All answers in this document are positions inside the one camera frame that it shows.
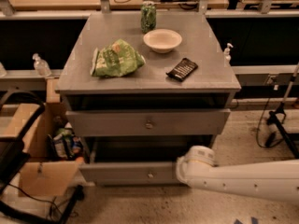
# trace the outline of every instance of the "green chip bag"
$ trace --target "green chip bag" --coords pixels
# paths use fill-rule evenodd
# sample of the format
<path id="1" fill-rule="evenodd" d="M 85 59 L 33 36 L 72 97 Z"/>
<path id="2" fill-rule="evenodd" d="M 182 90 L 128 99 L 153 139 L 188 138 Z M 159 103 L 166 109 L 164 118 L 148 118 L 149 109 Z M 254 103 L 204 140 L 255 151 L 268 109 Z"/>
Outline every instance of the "green chip bag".
<path id="1" fill-rule="evenodd" d="M 101 50 L 95 49 L 91 75 L 93 77 L 123 77 L 145 64 L 143 56 L 122 39 Z"/>

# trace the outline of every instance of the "drawer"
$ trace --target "drawer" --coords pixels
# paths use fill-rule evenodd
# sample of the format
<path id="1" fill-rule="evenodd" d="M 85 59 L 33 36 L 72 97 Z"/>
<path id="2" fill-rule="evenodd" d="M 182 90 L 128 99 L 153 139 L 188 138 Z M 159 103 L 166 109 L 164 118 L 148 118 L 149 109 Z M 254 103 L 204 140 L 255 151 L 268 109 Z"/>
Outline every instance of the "drawer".
<path id="1" fill-rule="evenodd" d="M 79 170 L 88 182 L 99 185 L 177 184 L 176 163 L 98 162 L 83 164 Z"/>
<path id="2" fill-rule="evenodd" d="M 220 134 L 229 114 L 230 109 L 66 112 L 76 135 L 85 137 Z"/>

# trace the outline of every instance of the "green can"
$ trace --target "green can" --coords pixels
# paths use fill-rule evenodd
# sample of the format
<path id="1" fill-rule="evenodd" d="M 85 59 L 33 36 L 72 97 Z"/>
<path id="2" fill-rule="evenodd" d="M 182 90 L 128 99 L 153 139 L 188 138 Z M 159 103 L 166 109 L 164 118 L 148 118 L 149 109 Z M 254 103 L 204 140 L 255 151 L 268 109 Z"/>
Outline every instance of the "green can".
<path id="1" fill-rule="evenodd" d="M 141 7 L 141 30 L 144 34 L 156 28 L 156 6 L 154 2 L 145 1 Z"/>

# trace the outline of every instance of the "power outlet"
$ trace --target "power outlet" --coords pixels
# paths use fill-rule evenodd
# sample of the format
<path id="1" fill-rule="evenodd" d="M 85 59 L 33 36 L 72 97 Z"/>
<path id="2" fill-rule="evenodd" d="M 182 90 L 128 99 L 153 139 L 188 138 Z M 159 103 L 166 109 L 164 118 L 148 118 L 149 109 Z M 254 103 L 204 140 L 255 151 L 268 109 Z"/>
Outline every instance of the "power outlet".
<path id="1" fill-rule="evenodd" d="M 277 74 L 269 74 L 266 78 L 264 85 L 266 86 L 273 86 L 277 83 L 278 75 Z"/>

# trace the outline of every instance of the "gray cabinet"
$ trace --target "gray cabinet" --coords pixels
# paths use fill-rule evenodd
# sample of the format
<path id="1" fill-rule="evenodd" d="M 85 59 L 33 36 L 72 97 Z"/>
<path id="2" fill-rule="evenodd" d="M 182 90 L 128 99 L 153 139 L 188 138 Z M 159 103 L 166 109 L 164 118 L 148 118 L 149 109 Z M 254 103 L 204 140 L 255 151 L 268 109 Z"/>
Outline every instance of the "gray cabinet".
<path id="1" fill-rule="evenodd" d="M 87 159 L 80 168 L 102 185 L 177 183 L 175 164 L 192 145 L 211 146 L 221 134 L 240 90 L 206 18 L 196 12 L 158 12 L 157 29 L 182 35 L 167 54 L 143 43 L 139 12 L 95 13 L 87 20 L 60 75 L 57 91 L 82 138 Z M 93 50 L 118 38 L 146 64 L 127 77 L 91 77 Z M 184 82 L 166 76 L 182 58 L 199 68 Z"/>

